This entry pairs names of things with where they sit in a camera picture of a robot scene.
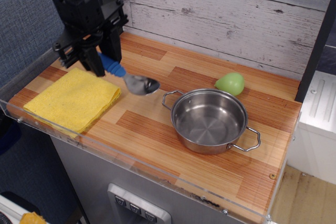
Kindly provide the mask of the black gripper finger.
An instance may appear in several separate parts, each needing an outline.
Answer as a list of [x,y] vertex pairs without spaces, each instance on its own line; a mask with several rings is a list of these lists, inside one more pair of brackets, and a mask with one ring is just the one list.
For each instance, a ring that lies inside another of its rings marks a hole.
[[101,52],[120,63],[122,59],[120,29],[103,26],[101,29],[101,38],[99,40],[99,48]]
[[80,47],[79,61],[87,71],[93,72],[97,77],[105,76],[105,69],[95,47]]

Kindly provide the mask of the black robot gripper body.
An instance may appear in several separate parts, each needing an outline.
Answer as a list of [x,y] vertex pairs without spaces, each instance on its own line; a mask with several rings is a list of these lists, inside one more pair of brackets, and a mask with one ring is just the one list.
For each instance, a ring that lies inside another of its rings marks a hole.
[[52,0],[64,30],[54,42],[61,64],[69,68],[79,61],[80,47],[99,48],[103,26],[119,28],[128,22],[122,0]]

